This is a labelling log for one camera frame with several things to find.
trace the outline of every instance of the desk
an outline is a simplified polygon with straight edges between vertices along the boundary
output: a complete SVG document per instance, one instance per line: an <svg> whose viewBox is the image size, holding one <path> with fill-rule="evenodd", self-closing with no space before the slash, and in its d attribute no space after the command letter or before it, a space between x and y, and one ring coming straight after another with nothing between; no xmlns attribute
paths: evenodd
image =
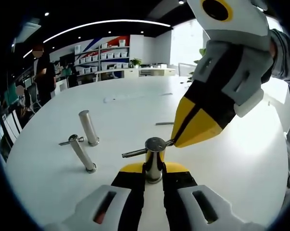
<svg viewBox="0 0 290 231"><path fill-rule="evenodd" d="M28 122L15 142L6 173L20 201L40 225L65 220L75 205L102 184L111 184L119 169L145 156L123 159L141 149L147 138L170 138L184 77L112 79L67 89L49 101ZM119 100L104 102L118 96ZM84 144L97 171L88 174L69 145L71 134L85 135L78 113L89 109L100 138ZM287 147L272 106L260 102L244 118L235 117L217 137L186 147L169 147L165 160L186 166L198 184L205 184L232 204L245 221L268 225L278 215L287 183ZM162 182L146 185L139 231L169 230Z"/></svg>
<svg viewBox="0 0 290 231"><path fill-rule="evenodd" d="M95 72L96 76L102 73L109 73L121 71L123 72L123 78L138 78L141 71L148 71L151 76L174 76L176 75L175 69L172 68L157 68L157 67L143 67L143 68L120 68L120 69L108 69L105 71Z"/></svg>

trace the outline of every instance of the person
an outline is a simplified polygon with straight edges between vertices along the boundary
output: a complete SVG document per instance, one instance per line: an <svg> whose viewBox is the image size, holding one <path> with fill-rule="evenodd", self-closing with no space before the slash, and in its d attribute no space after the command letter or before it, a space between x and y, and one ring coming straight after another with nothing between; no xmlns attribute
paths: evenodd
<svg viewBox="0 0 290 231"><path fill-rule="evenodd" d="M42 44L33 48L33 55L38 58L34 81L37 85L40 104L43 106L51 99L51 92L56 88L55 68L50 62L49 54L44 52Z"/></svg>
<svg viewBox="0 0 290 231"><path fill-rule="evenodd" d="M16 94L19 97L19 104L16 107L15 112L21 127L24 128L30 118L34 115L32 109L30 108L31 98L23 83L18 83L18 86L16 87Z"/></svg>
<svg viewBox="0 0 290 231"><path fill-rule="evenodd" d="M276 29L271 30L270 52L274 59L271 76L290 85L290 38Z"/></svg>

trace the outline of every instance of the metal cylinder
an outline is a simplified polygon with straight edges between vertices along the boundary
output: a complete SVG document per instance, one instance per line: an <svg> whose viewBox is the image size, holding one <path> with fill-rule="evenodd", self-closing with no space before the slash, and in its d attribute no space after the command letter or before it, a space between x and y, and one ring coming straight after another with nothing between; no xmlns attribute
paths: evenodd
<svg viewBox="0 0 290 231"><path fill-rule="evenodd" d="M162 179L166 142L158 137L152 137L145 143L146 153L146 180L156 184Z"/></svg>
<svg viewBox="0 0 290 231"><path fill-rule="evenodd" d="M93 128L89 110L81 111L79 114L83 129L87 136L87 140L90 146L96 146L99 143L99 137L97 136L95 129Z"/></svg>
<svg viewBox="0 0 290 231"><path fill-rule="evenodd" d="M69 142L75 151L78 158L82 161L83 165L86 168L88 173L94 173L97 170L97 166L93 163L90 157L87 155L85 150L82 148L80 143L78 142L78 136L76 134L69 137Z"/></svg>

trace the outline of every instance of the metal rod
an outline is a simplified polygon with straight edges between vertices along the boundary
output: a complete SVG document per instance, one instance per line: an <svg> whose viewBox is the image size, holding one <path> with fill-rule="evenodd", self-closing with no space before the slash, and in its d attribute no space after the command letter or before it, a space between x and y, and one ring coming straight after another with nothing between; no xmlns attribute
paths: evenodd
<svg viewBox="0 0 290 231"><path fill-rule="evenodd" d="M91 118L89 116L89 110L81 111L79 114L83 129L87 136L87 140L90 146L96 146L99 143L99 137L97 136L95 129L93 128Z"/></svg>
<svg viewBox="0 0 290 231"><path fill-rule="evenodd" d="M70 136L69 142L70 142L73 150L75 151L76 155L78 156L78 158L81 160L81 162L85 166L86 171L88 173L94 173L97 170L97 166L95 165L95 163L93 163L91 161L88 154L85 152L85 150L82 148L82 146L78 142L77 135L74 134L74 135Z"/></svg>
<svg viewBox="0 0 290 231"><path fill-rule="evenodd" d="M168 140L168 141L166 141L166 146L168 147L168 146L173 146L174 145L174 140Z"/></svg>
<svg viewBox="0 0 290 231"><path fill-rule="evenodd" d="M85 139L84 139L84 137L80 137L80 138L77 138L77 141L79 141L79 142L84 142L85 141ZM67 144L69 144L70 143L70 141L66 141L66 142L61 142L61 143L59 143L59 145L60 146L64 146L64 145L67 145Z"/></svg>
<svg viewBox="0 0 290 231"><path fill-rule="evenodd" d="M139 149L139 150L128 152L128 153L123 153L122 154L122 158L134 157L134 156L137 156L137 155L145 154L146 152L147 152L146 149Z"/></svg>
<svg viewBox="0 0 290 231"><path fill-rule="evenodd" d="M174 122L161 122L161 123L156 123L155 125L172 125Z"/></svg>

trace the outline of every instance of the stainless steel peg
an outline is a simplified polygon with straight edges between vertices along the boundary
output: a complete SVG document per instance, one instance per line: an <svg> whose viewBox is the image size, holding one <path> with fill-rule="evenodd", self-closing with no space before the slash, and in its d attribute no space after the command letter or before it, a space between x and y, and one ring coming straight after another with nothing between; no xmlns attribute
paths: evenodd
<svg viewBox="0 0 290 231"><path fill-rule="evenodd" d="M70 142L73 150L75 151L76 155L78 156L78 158L81 160L81 162L85 166L86 171L88 173L94 173L97 170L97 166L95 163L93 163L91 161L91 159L88 156L88 154L86 153L86 151L82 148L82 146L78 142L77 135L74 134L74 135L70 136L69 142Z"/></svg>

